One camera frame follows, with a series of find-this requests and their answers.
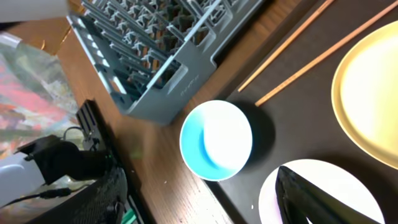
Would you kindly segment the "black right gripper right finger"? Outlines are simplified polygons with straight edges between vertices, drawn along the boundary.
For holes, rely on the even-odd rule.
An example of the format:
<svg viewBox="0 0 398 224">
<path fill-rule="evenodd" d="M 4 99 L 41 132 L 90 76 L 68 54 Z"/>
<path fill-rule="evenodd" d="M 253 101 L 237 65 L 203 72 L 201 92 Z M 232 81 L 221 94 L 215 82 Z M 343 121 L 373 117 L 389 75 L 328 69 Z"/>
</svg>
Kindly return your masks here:
<svg viewBox="0 0 398 224">
<path fill-rule="evenodd" d="M 275 192 L 282 223 L 379 223 L 286 166 L 278 168 Z"/>
</svg>

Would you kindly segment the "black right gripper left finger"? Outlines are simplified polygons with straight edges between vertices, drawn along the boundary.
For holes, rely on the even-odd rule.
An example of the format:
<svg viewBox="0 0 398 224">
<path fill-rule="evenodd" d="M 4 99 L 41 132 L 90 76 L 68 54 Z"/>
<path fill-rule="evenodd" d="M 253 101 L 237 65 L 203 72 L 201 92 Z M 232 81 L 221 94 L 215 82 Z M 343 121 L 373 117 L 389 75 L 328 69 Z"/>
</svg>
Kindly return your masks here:
<svg viewBox="0 0 398 224">
<path fill-rule="evenodd" d="M 33 224 L 121 223 L 127 200 L 127 178 L 116 167 L 53 209 L 31 220 Z"/>
</svg>

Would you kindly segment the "pink white bowl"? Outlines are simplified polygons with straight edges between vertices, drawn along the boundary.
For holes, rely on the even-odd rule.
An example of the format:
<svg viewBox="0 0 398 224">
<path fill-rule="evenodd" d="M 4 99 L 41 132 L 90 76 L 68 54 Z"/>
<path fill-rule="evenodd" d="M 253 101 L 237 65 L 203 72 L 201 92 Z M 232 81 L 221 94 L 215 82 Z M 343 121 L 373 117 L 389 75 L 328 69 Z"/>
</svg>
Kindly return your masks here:
<svg viewBox="0 0 398 224">
<path fill-rule="evenodd" d="M 284 165 L 345 205 L 379 223 L 385 222 L 372 193 L 348 171 L 315 159 L 298 159 Z M 282 223 L 275 192 L 277 173 L 274 169 L 268 175 L 259 194 L 259 216 L 264 224 Z"/>
</svg>

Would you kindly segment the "wooden chopstick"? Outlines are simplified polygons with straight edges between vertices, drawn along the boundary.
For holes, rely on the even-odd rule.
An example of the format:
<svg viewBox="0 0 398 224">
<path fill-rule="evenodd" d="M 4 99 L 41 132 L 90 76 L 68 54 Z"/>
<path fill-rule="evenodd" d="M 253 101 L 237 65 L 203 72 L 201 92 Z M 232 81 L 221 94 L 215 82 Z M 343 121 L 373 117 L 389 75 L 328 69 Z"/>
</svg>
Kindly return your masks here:
<svg viewBox="0 0 398 224">
<path fill-rule="evenodd" d="M 238 88 L 242 92 L 258 75 L 260 75 L 334 0 L 326 0 L 301 24 L 274 52 L 261 64 L 261 66 Z"/>
<path fill-rule="evenodd" d="M 310 69 L 318 65 L 320 62 L 322 62 L 324 59 L 332 55 L 334 52 L 339 50 L 342 46 L 347 44 L 349 41 L 351 41 L 353 38 L 355 38 L 357 35 L 365 31 L 367 28 L 372 26 L 375 22 L 377 22 L 379 19 L 384 17 L 386 14 L 391 12 L 393 9 L 397 7 L 397 1 L 394 1 L 391 5 L 387 6 L 385 9 L 383 9 L 381 12 L 378 12 L 374 17 L 370 18 L 370 20 L 366 21 L 364 24 L 360 25 L 357 29 L 349 33 L 347 36 L 339 40 L 336 44 L 331 46 L 328 50 L 324 51 L 322 54 L 317 56 L 315 59 L 313 59 L 311 62 L 306 64 L 306 66 L 302 67 L 300 70 L 295 72 L 292 76 L 288 77 L 288 79 L 284 80 L 281 84 L 279 84 L 277 87 L 275 87 L 273 90 L 271 90 L 269 93 L 264 95 L 262 98 L 257 100 L 255 102 L 255 105 L 257 107 L 260 107 L 263 103 L 265 103 L 267 100 L 272 98 L 274 95 L 278 94 L 280 91 L 282 91 L 285 87 L 289 86 L 291 83 L 296 81 L 296 79 L 300 78 L 303 74 L 308 72 Z"/>
</svg>

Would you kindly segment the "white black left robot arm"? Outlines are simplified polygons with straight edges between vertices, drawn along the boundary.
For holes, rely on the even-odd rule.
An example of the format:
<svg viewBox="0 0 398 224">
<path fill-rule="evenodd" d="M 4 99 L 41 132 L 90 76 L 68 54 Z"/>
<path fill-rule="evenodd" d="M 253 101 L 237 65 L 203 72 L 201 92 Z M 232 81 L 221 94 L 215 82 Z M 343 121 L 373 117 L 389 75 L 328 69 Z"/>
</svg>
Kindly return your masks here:
<svg viewBox="0 0 398 224">
<path fill-rule="evenodd" d="M 65 175 L 75 180 L 99 179 L 111 166 L 107 151 L 81 151 L 54 135 L 37 139 L 1 159 L 1 206 L 30 199 L 30 193 Z"/>
</svg>

